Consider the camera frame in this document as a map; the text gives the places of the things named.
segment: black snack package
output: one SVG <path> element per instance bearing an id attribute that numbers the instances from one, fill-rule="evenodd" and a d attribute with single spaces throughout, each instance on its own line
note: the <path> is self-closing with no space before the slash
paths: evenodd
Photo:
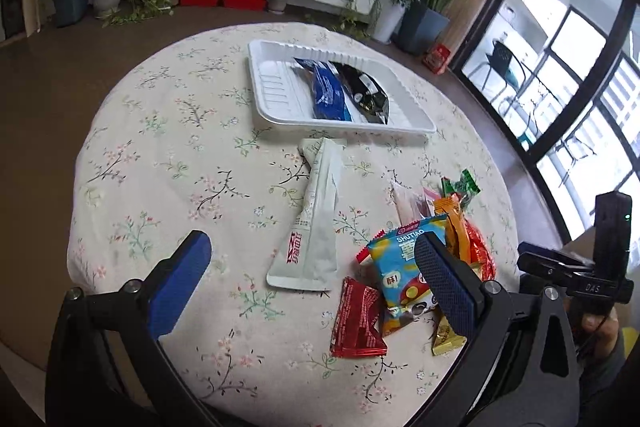
<path id="1" fill-rule="evenodd" d="M 389 121 L 389 99 L 380 85 L 367 73 L 348 64 L 332 62 L 340 73 L 340 81 L 349 93 L 351 100 L 359 107 L 371 123 Z"/>

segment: blue gripper pad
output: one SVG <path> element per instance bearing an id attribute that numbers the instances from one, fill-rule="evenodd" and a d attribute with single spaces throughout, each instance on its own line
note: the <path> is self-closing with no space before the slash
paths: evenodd
<path id="1" fill-rule="evenodd" d="M 210 260 L 211 242 L 200 230 L 193 230 L 167 260 L 175 264 L 149 301 L 147 327 L 153 339 L 173 331 Z"/>
<path id="2" fill-rule="evenodd" d="M 478 276 L 466 263 L 452 256 L 433 232 L 416 239 L 414 256 L 453 330 L 471 338 L 484 308 Z"/>

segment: white plastic tray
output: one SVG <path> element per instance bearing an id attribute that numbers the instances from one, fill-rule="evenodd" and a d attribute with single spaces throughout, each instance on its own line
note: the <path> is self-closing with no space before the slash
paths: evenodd
<path id="1" fill-rule="evenodd" d="M 370 74 L 389 99 L 388 124 L 369 123 L 348 95 L 344 99 L 353 121 L 314 118 L 308 74 L 294 57 L 334 60 Z M 275 124 L 394 134 L 425 134 L 436 131 L 431 118 L 402 85 L 398 76 L 388 66 L 376 60 L 295 44 L 255 40 L 249 43 L 249 62 L 258 113 Z"/>

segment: tablecloth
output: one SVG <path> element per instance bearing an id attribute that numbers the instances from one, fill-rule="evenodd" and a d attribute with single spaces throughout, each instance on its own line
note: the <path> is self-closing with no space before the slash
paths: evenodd
<path id="1" fill-rule="evenodd" d="M 255 112 L 248 43 L 269 39 L 389 65 L 437 125 L 417 138 L 286 132 Z M 308 179 L 303 137 L 345 137 L 332 291 L 266 285 Z M 357 251 L 399 225 L 390 181 L 438 187 L 469 168 L 482 192 L 467 216 L 484 233 L 497 279 L 514 289 L 516 232 L 498 169 L 465 115 L 398 63 L 325 28 L 230 26 L 176 42 L 123 78 L 101 105 L 76 162 L 68 246 L 72 279 L 98 293 L 144 279 L 190 230 L 213 256 L 162 346 L 195 395 L 257 426 L 398 427 L 429 397 L 458 352 L 434 357 L 432 314 L 386 337 L 388 354 L 336 359 L 329 341 L 340 284 Z"/>

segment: metal screw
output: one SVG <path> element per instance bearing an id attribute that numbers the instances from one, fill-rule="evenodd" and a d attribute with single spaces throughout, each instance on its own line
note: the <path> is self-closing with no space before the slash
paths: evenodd
<path id="1" fill-rule="evenodd" d="M 78 287 L 71 288 L 70 290 L 66 291 L 65 298 L 69 301 L 75 301 L 76 299 L 79 299 L 81 297 L 82 297 L 82 290 Z"/>
<path id="2" fill-rule="evenodd" d="M 500 293 L 502 286 L 500 286 L 500 283 L 497 283 L 494 280 L 490 280 L 484 283 L 484 289 L 487 290 L 492 295 L 495 295 L 497 293 Z"/>
<path id="3" fill-rule="evenodd" d="M 142 281 L 140 279 L 131 279 L 124 283 L 122 289 L 126 291 L 126 293 L 137 293 L 142 288 Z"/>
<path id="4" fill-rule="evenodd" d="M 552 301 L 555 301 L 558 298 L 558 290 L 552 288 L 551 286 L 547 286 L 545 288 L 545 295 Z"/>

